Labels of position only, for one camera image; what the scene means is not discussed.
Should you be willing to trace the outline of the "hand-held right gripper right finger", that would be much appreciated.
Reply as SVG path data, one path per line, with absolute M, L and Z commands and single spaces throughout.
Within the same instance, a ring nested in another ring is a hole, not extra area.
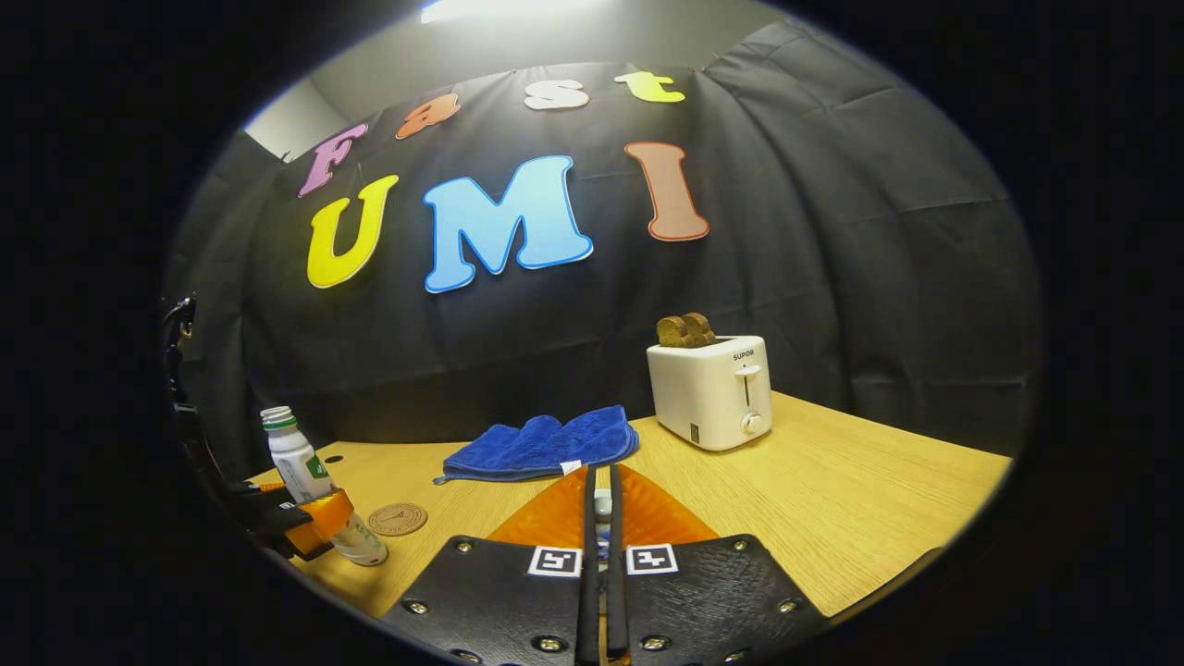
M 765 665 L 829 620 L 754 534 L 716 534 L 613 465 L 606 648 L 630 665 Z

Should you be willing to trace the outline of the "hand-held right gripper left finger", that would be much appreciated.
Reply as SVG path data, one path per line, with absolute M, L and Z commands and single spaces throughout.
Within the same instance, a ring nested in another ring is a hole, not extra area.
M 596 469 L 543 489 L 487 538 L 452 536 L 381 623 L 464 665 L 598 660 Z

